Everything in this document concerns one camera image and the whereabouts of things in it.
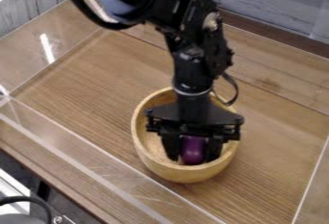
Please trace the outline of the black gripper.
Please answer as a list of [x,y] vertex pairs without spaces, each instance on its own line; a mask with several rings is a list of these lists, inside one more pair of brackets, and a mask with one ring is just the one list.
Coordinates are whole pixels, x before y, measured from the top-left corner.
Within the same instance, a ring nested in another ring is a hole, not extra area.
[[148,98],[145,108],[147,131],[161,137],[167,158],[179,160],[180,137],[203,137],[205,162],[219,158],[223,141],[240,139],[244,118],[220,103],[208,91],[177,93],[164,88]]

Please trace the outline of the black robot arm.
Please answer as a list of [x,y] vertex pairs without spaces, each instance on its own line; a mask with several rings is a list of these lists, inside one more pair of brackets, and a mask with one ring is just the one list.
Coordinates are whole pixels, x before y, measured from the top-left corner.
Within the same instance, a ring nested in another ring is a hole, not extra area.
[[240,138],[244,118],[212,95],[213,80],[229,80],[232,65],[213,0],[70,0],[98,26],[122,30],[149,23],[173,59],[175,101],[145,110],[147,130],[159,135],[172,161],[200,164],[219,158],[223,144]]

